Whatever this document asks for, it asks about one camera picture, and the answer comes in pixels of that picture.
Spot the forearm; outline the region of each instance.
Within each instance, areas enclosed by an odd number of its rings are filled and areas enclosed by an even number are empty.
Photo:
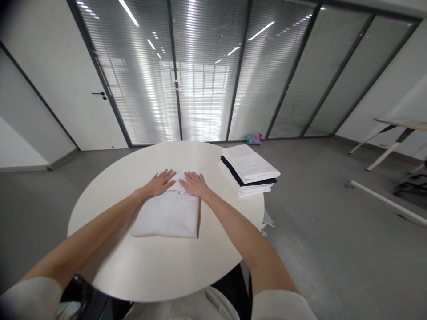
[[[252,274],[253,294],[268,289],[284,289],[298,293],[278,253],[249,220],[211,190],[208,190],[202,199],[212,209],[231,242],[248,264]]]
[[[118,229],[126,217],[142,204],[145,198],[146,196],[133,193],[104,211],[61,242],[21,281],[40,276],[50,277],[57,280],[65,289],[74,274]]]

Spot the person's left hand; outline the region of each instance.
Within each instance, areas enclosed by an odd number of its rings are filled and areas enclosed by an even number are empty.
[[[162,173],[156,173],[154,177],[144,187],[139,188],[136,192],[141,196],[158,196],[173,186],[175,180],[171,180],[176,175],[176,171],[166,169]]]

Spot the desk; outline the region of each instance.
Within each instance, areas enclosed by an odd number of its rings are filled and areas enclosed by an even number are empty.
[[[389,131],[391,129],[394,129],[395,127],[403,127],[406,128],[405,131],[397,138],[396,142],[393,143],[393,145],[388,148],[373,164],[371,164],[368,168],[366,168],[367,171],[371,171],[374,169],[377,165],[379,165],[387,156],[393,152],[413,131],[415,130],[422,130],[427,131],[427,122],[419,122],[419,121],[412,121],[412,120],[402,120],[402,119],[395,119],[395,118],[374,118],[375,121],[389,124],[388,127],[381,130],[380,132],[374,134],[371,138],[363,141],[362,143],[358,144],[353,150],[350,151],[350,154],[353,154],[359,147],[364,145],[369,140],[374,139],[379,134]]]
[[[264,195],[239,199],[218,166],[221,153],[222,148],[214,144],[177,141],[127,155],[106,168],[82,193],[71,214],[68,235],[166,168],[203,173],[209,187],[259,229]],[[135,217],[81,270],[83,278],[105,294],[135,302],[174,299],[213,284],[242,260],[204,202],[197,240],[131,237]]]

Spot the glass partition wall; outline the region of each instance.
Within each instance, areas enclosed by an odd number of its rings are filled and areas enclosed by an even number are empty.
[[[133,146],[335,134],[420,20],[285,0],[67,0]]]

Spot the folded black clothing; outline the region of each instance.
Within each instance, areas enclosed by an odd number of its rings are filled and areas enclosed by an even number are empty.
[[[271,178],[271,179],[265,179],[265,180],[261,180],[261,181],[255,181],[255,182],[251,182],[248,184],[244,184],[243,181],[240,179],[239,175],[237,174],[236,170],[233,168],[231,163],[228,162],[228,160],[224,156],[221,156],[221,161],[230,170],[231,174],[233,175],[233,178],[237,181],[237,183],[241,187],[247,187],[247,186],[252,186],[252,185],[272,184],[272,183],[277,182],[276,178]]]

